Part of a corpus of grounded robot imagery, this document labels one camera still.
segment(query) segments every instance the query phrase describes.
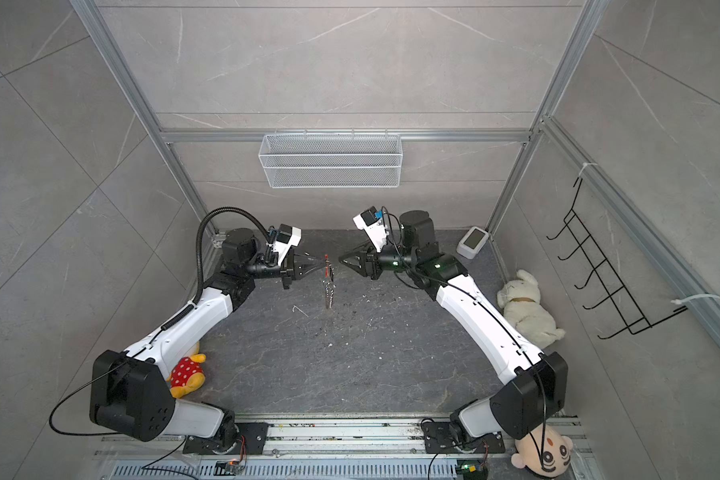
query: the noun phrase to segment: winnie the pooh plush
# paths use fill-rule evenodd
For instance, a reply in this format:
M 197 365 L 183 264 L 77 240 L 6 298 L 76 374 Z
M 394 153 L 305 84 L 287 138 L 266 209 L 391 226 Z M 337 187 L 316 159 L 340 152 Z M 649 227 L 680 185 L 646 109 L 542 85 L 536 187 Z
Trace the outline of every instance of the winnie the pooh plush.
M 545 348 L 565 336 L 565 330 L 557 328 L 554 318 L 541 302 L 539 283 L 525 270 L 518 270 L 518 279 L 504 285 L 496 295 L 504 318 L 531 343 Z
M 200 364 L 206 360 L 206 356 L 199 354 L 199 351 L 200 342 L 195 343 L 171 370 L 168 382 L 170 382 L 170 394 L 173 398 L 181 398 L 189 392 L 194 392 L 205 383 L 206 376 L 202 373 Z
M 528 467 L 533 473 L 542 477 L 563 475 L 570 465 L 570 451 L 573 441 L 547 427 L 544 431 L 544 449 L 541 448 L 541 428 L 534 428 L 528 435 L 514 443 L 518 453 L 510 459 L 518 468 Z

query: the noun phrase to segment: plush toy head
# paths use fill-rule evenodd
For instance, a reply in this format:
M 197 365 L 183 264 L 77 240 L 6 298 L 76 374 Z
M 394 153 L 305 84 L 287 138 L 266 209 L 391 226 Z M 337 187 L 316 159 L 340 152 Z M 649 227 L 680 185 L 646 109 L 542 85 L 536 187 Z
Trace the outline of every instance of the plush toy head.
M 530 299 L 533 302 L 541 302 L 539 283 L 533 275 L 525 270 L 518 270 L 518 279 L 510 280 L 496 295 L 499 308 L 503 309 L 512 299 Z
M 565 473 L 570 465 L 570 452 L 574 447 L 570 438 L 547 427 L 544 436 L 544 452 L 542 453 L 543 462 L 539 462 L 541 425 L 517 440 L 514 445 L 518 449 L 518 453 L 512 455 L 512 465 L 518 468 L 528 467 L 533 473 L 548 478 Z
M 168 381 L 173 398 L 181 398 L 189 392 L 194 392 L 205 383 L 206 376 L 202 373 L 200 364 L 206 360 L 206 356 L 198 354 L 198 351 L 200 351 L 199 342 L 195 343 L 171 371 Z

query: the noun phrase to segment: gray tile wall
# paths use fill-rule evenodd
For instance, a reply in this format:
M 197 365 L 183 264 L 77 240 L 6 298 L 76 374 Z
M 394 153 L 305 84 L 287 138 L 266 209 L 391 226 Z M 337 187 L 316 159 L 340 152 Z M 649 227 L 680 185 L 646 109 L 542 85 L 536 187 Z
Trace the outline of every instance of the gray tile wall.
M 99 2 L 163 127 L 189 129 L 528 128 L 580 4 Z M 176 148 L 209 208 L 351 228 L 383 203 L 450 228 L 487 223 L 519 146 L 406 144 L 399 188 L 299 191 L 269 188 L 256 144 Z
M 720 294 L 720 2 L 614 0 L 556 112 Z M 543 144 L 497 242 L 509 270 L 536 269 L 542 302 L 568 330 L 566 411 L 581 415 L 608 478 L 720 478 L 720 349 L 689 313 L 632 336 L 563 234 L 576 168 Z M 649 318 L 672 290 L 584 187 L 577 211 Z M 518 241 L 519 236 L 530 239 Z M 625 305 L 626 298 L 617 301 Z
M 77 478 L 50 409 L 184 300 L 197 218 L 145 136 L 68 2 L 0 2 L 0 479 Z

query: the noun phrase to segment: robotic arm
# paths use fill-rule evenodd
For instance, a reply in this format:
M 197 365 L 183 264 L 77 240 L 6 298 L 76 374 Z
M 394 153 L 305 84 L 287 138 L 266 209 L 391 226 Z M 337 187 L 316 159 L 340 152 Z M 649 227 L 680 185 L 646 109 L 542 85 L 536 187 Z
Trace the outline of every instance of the robotic arm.
M 198 247 L 204 227 L 201 223 Z M 124 351 L 107 350 L 96 359 L 90 395 L 92 422 L 144 442 L 158 435 L 195 436 L 221 452 L 235 444 L 238 431 L 233 412 L 173 398 L 166 379 L 208 330 L 246 301 L 255 288 L 254 279 L 279 277 L 288 289 L 294 280 L 319 268 L 317 259 L 309 256 L 299 255 L 307 262 L 296 262 L 300 229 L 280 225 L 266 233 L 267 245 L 259 253 L 259 241 L 251 230 L 228 232 L 222 242 L 223 267 L 201 286 L 198 300 L 188 302 Z
M 456 443 L 469 444 L 501 429 L 520 439 L 563 408 L 565 360 L 557 353 L 545 355 L 519 334 L 486 300 L 464 265 L 440 252 L 427 212 L 413 210 L 400 216 L 399 244 L 388 241 L 385 214 L 371 207 L 355 217 L 372 245 L 348 252 L 339 261 L 372 280 L 385 270 L 408 274 L 416 287 L 461 323 L 504 384 L 491 398 L 471 402 L 451 415 Z

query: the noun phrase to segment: gray screen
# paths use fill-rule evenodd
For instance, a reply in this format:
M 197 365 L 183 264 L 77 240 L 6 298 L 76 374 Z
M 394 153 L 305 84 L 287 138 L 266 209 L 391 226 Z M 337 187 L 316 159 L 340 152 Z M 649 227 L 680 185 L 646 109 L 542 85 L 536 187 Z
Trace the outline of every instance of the gray screen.
M 464 241 L 464 245 L 470 247 L 472 250 L 480 243 L 485 234 L 480 230 L 472 230 L 472 233 Z

